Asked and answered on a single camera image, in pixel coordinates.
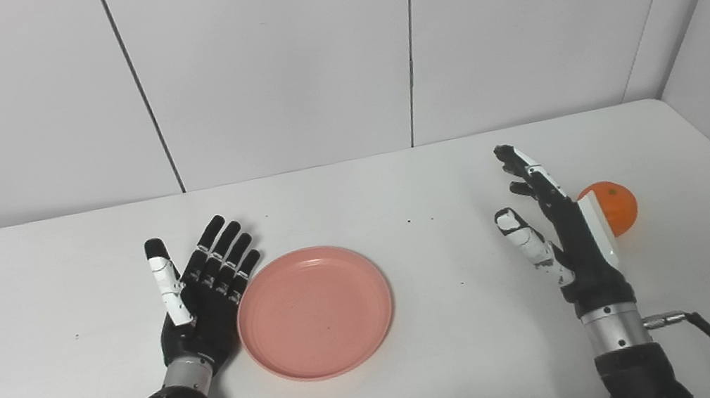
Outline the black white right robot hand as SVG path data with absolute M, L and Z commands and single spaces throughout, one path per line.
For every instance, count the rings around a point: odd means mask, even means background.
M 503 170 L 516 177 L 510 191 L 538 203 L 558 242 L 534 229 L 512 207 L 495 213 L 496 227 L 536 270 L 557 282 L 576 316 L 613 304 L 635 304 L 635 292 L 619 268 L 614 234 L 597 199 L 574 200 L 541 163 L 508 143 L 496 145 L 493 152 Z

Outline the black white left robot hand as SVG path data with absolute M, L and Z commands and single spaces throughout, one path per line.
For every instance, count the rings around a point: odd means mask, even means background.
M 150 238 L 144 252 L 165 308 L 160 344 L 166 366 L 196 358 L 217 373 L 239 350 L 239 303 L 262 253 L 238 221 L 215 215 L 183 270 L 163 240 Z

